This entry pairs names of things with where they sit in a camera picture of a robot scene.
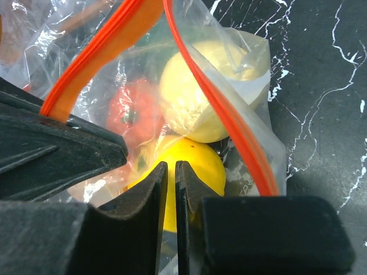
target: yellow ball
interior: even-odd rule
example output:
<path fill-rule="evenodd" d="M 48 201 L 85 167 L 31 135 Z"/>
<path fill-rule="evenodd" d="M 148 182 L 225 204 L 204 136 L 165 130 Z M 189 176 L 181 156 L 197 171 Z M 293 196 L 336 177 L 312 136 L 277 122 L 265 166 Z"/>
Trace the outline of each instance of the yellow ball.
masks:
<path fill-rule="evenodd" d="M 179 160 L 190 163 L 196 175 L 218 195 L 224 195 L 225 170 L 221 159 L 207 144 L 178 136 L 165 136 L 143 146 L 135 162 L 135 169 L 146 171 L 143 176 L 130 184 L 128 188 L 142 181 L 159 162 L 168 164 L 168 191 L 165 220 L 166 231 L 177 232 L 176 198 L 175 198 L 175 165 Z"/>
<path fill-rule="evenodd" d="M 233 71 L 221 41 L 204 41 L 193 46 L 225 77 L 233 80 L 256 78 L 253 69 L 240 73 Z M 239 66 L 247 52 L 234 44 L 226 46 L 235 66 Z M 216 142 L 228 136 L 180 53 L 166 64 L 159 90 L 163 116 L 173 131 L 202 143 Z"/>

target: marble countertop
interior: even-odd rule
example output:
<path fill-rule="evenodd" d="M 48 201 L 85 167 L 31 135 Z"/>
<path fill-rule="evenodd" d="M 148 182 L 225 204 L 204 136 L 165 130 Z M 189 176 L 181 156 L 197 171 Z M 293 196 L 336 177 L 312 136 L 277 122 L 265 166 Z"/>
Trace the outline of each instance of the marble countertop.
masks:
<path fill-rule="evenodd" d="M 337 209 L 357 253 L 351 274 L 367 274 L 365 1 L 204 2 L 223 26 L 269 40 L 268 101 L 287 148 L 287 192 Z"/>

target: orange plastic strip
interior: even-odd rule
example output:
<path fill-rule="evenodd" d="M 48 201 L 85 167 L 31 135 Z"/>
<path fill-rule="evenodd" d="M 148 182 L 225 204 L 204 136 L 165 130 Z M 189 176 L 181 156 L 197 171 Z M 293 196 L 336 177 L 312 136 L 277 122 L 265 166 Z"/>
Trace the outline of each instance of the orange plastic strip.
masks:
<path fill-rule="evenodd" d="M 211 106 L 214 108 L 227 129 L 243 161 L 247 165 L 260 195 L 279 195 L 279 189 L 276 185 L 276 180 L 271 167 L 251 129 L 246 125 L 246 122 L 242 119 L 238 111 L 232 106 L 220 90 L 218 90 L 218 88 L 206 77 L 191 58 L 191 55 L 181 39 L 178 28 L 174 22 L 172 9 L 173 0 L 163 0 L 163 4 L 168 24 L 183 59 L 190 68 L 205 96 L 208 98 Z"/>
<path fill-rule="evenodd" d="M 55 83 L 40 114 L 66 122 L 80 91 L 98 70 L 133 46 L 162 13 L 162 0 L 125 0 Z"/>

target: red object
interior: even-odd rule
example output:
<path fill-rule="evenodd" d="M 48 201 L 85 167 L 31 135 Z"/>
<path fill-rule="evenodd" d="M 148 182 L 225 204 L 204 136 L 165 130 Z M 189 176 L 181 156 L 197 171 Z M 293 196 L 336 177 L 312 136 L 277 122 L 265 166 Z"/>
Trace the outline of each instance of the red object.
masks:
<path fill-rule="evenodd" d="M 110 102 L 107 129 L 118 133 L 130 149 L 159 137 L 165 123 L 158 87 L 145 79 L 121 87 Z"/>

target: clear plastic wrap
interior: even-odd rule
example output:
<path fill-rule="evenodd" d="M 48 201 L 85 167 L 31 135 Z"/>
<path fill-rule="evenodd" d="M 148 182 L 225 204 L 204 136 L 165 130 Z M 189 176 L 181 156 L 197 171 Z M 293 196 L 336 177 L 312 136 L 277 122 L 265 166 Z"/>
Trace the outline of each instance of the clear plastic wrap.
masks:
<path fill-rule="evenodd" d="M 12 2 L 0 5 L 18 7 L 17 1 Z M 45 10 L 45 4 L 48 2 L 52 7 L 49 11 Z M 115 0 L 30 1 L 32 7 L 44 9 L 34 8 L 34 13 L 26 7 L 22 9 L 27 16 L 21 20 L 27 25 L 19 26 L 20 34 L 23 35 L 17 39 L 19 46 L 12 44 L 7 47 L 15 50 L 18 55 L 14 58 L 9 72 L 3 77 L 17 87 L 25 88 L 43 99 L 73 58 L 93 37 L 96 29 L 107 20 L 115 2 Z M 28 26 L 32 21 L 37 21 L 37 24 L 34 24 L 34 27 Z"/>
<path fill-rule="evenodd" d="M 95 2 L 69 0 L 60 5 L 32 37 L 22 57 L 6 78 L 19 87 L 30 87 L 30 93 L 44 98 L 66 67 L 90 41 L 96 29 L 106 21 L 114 6 L 112 1 L 104 1 L 96 11 Z M 80 17 L 85 9 L 90 9 L 91 6 L 94 7 L 93 17 L 89 16 L 85 22 L 82 20 L 84 24 L 77 24 L 72 32 L 70 27 L 65 31 L 65 25 L 70 26 L 70 22 L 75 25 L 75 18 Z M 274 161 L 271 162 L 272 169 L 282 194 L 285 194 L 284 148 L 269 131 L 271 127 L 266 98 L 270 81 L 270 53 L 267 41 L 246 32 L 223 29 L 201 1 L 178 1 L 175 4 L 175 12 L 176 23 L 185 43 L 192 45 L 206 62 L 209 61 L 214 66 L 215 71 L 223 75 L 226 83 L 230 84 L 237 95 L 256 112 L 258 117 L 252 117 L 255 117 L 257 122 L 260 121 L 259 118 L 263 121 L 260 126 L 256 126 L 261 131 L 255 135 L 267 137 L 261 144 L 264 144 L 263 149 L 268 152 L 268 159 L 277 160 L 277 165 L 274 165 Z M 148 114 L 154 119 L 148 119 L 151 125 L 150 133 L 145 136 L 140 133 L 140 136 L 144 136 L 143 139 L 136 139 L 134 135 L 129 137 L 127 129 L 118 125 L 119 121 L 116 120 L 121 120 L 121 117 L 118 117 L 121 110 L 116 111 L 115 108 L 114 115 L 117 117 L 111 117 L 112 106 L 119 105 L 118 101 L 122 97 L 126 100 L 131 99 L 129 93 L 136 90 L 139 81 L 149 84 L 149 93 L 154 94 L 149 99 L 154 107 Z M 171 92 L 176 87 L 181 87 L 180 91 Z M 83 198 L 85 201 L 84 198 L 91 197 L 87 201 L 98 205 L 120 194 L 126 189 L 129 182 L 127 179 L 132 181 L 131 174 L 134 173 L 130 170 L 134 168 L 133 164 L 139 156 L 142 144 L 167 133 L 178 133 L 181 137 L 186 136 L 197 142 L 217 142 L 214 143 L 214 149 L 220 151 L 224 162 L 227 175 L 226 192 L 231 195 L 257 194 L 256 186 L 250 174 L 246 172 L 246 165 L 233 142 L 228 140 L 224 126 L 183 62 L 165 17 L 162 17 L 134 47 L 121 53 L 98 72 L 82 90 L 73 113 L 120 133 L 127 140 L 130 139 L 130 168 L 118 169 L 75 186 L 71 193 L 80 200 Z M 273 148 L 276 150 L 273 151 L 277 154 L 271 153 L 270 144 L 275 145 Z M 141 172 L 133 178 L 139 179 L 140 175 Z M 90 191 L 93 195 L 85 195 L 85 190 L 88 189 L 86 187 L 90 184 L 95 185 L 100 179 L 106 183 L 111 197 L 106 196 L 104 186 L 100 187 L 101 181 L 96 187 L 98 191 Z"/>
<path fill-rule="evenodd" d="M 66 0 L 0 1 L 0 76 L 7 73 L 24 52 L 31 37 L 65 2 Z"/>
<path fill-rule="evenodd" d="M 80 1 L 69 0 L 62 5 L 33 36 L 7 79 L 22 88 L 29 85 L 30 93 L 44 98 L 118 5 L 108 2 L 85 25 L 66 31 L 66 20 L 75 21 L 92 2 L 82 9 Z M 250 127 L 280 193 L 285 195 L 285 149 L 271 131 L 267 108 L 268 42 L 222 28 L 201 0 L 175 1 L 174 16 L 192 59 Z M 198 177 L 220 195 L 258 194 L 226 128 L 182 58 L 164 15 L 133 47 L 94 75 L 72 112 L 122 135 L 129 150 L 128 164 L 81 182 L 50 200 L 69 202 L 73 197 L 99 206 L 137 184 L 159 161 L 166 161 L 169 189 L 162 267 L 175 254 L 176 161 L 189 161 Z"/>

